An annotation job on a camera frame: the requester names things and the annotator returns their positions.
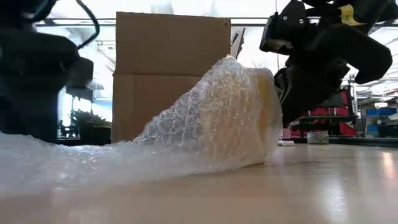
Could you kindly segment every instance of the yellow object inside bubble wrap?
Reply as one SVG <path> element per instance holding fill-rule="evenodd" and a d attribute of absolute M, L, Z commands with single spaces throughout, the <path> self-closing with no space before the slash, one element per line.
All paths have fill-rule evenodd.
<path fill-rule="evenodd" d="M 264 162 L 273 153 L 281 129 L 282 110 L 271 72 L 244 68 L 226 57 L 149 122 L 133 143 L 245 166 Z"/>

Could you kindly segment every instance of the cable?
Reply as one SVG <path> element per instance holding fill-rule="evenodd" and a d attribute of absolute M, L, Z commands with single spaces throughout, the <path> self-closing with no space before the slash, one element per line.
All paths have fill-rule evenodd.
<path fill-rule="evenodd" d="M 87 40 L 85 40 L 83 43 L 81 43 L 78 46 L 78 49 L 83 48 L 84 46 L 86 46 L 87 44 L 91 43 L 93 40 L 95 40 L 98 35 L 100 34 L 100 24 L 98 23 L 97 18 L 94 16 L 93 12 L 81 1 L 81 0 L 76 0 L 77 4 L 79 4 L 79 6 L 81 8 L 84 9 L 84 11 L 87 13 L 87 15 L 90 17 L 90 19 L 93 21 L 94 24 L 94 28 L 95 28 L 95 32 L 93 35 L 91 35 Z"/>

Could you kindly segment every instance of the black robot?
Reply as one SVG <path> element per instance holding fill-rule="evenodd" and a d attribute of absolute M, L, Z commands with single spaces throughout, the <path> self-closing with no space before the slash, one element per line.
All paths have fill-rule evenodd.
<path fill-rule="evenodd" d="M 319 22 L 310 23 L 310 17 Z M 271 16 L 260 49 L 289 55 L 275 75 L 284 126 L 334 95 L 349 71 L 347 63 L 359 70 L 358 84 L 382 78 L 392 64 L 391 52 L 368 33 L 375 23 L 397 17 L 395 0 L 291 0 Z"/>
<path fill-rule="evenodd" d="M 86 88 L 93 62 L 78 50 L 99 34 L 76 46 L 66 37 L 41 34 L 33 24 L 49 16 L 57 0 L 0 0 L 0 132 L 32 135 L 57 142 L 58 93 L 66 85 Z"/>

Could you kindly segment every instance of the table surface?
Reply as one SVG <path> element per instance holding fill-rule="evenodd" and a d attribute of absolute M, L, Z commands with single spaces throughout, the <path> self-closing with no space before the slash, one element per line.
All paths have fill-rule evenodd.
<path fill-rule="evenodd" d="M 398 223 L 398 151 L 278 148 L 264 166 L 0 199 L 0 223 Z"/>

